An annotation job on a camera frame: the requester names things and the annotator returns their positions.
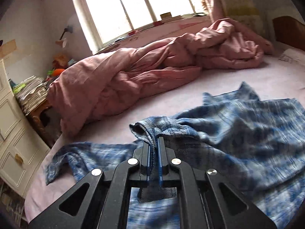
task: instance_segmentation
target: bed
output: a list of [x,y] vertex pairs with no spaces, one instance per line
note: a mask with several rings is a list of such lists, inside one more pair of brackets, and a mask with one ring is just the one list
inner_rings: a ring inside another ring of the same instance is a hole
[[71,142],[90,141],[106,144],[130,143],[136,138],[129,124],[155,116],[170,116],[201,104],[202,93],[218,95],[236,90],[246,81],[262,100],[297,98],[305,106],[305,66],[265,56],[259,68],[243,70],[207,70],[195,81],[152,97],[139,100],[125,112],[84,126],[75,138],[62,134],[36,173],[26,200],[25,213],[30,222],[75,184],[69,169],[46,186],[44,169],[60,147]]

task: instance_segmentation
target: cabinet door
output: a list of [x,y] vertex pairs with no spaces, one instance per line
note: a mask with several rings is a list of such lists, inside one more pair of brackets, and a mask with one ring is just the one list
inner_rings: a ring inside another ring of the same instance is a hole
[[18,123],[13,132],[15,136],[9,137],[10,142],[0,160],[0,176],[13,190],[23,196],[34,170],[45,157],[48,147],[26,120]]
[[2,140],[7,138],[23,117],[24,115],[13,93],[10,92],[0,101],[0,134]]
[[10,92],[10,84],[6,76],[3,59],[0,59],[0,100]]

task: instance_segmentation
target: lamp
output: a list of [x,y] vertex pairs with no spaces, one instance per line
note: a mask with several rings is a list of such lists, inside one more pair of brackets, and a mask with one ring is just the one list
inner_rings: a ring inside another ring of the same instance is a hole
[[63,36],[66,32],[69,32],[69,33],[73,33],[73,27],[71,26],[67,26],[64,31],[63,31],[63,34],[61,35],[60,39],[59,40],[56,40],[55,41],[55,44],[56,45],[59,45],[60,47],[64,48],[67,43],[68,43],[68,40],[66,38],[63,39]]

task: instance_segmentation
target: blue plaid shirt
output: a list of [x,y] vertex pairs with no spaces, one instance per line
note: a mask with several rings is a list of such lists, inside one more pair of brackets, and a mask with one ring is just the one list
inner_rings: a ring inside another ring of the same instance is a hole
[[[246,83],[223,95],[204,93],[202,106],[173,117],[131,124],[140,139],[131,144],[62,147],[46,170],[46,183],[57,177],[64,163],[69,163],[77,181],[94,168],[113,169],[132,157],[143,141],[151,146],[154,167],[156,127],[178,158],[194,168],[221,172],[278,229],[287,225],[305,198],[304,108],[295,99],[260,101]],[[175,195],[143,201],[138,193],[138,188],[132,189],[127,228],[180,228]]]

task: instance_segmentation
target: curtain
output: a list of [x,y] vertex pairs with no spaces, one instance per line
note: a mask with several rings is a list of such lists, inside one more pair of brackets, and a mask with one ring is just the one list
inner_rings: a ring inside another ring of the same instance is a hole
[[232,18],[264,36],[263,22],[252,0],[205,0],[212,22]]

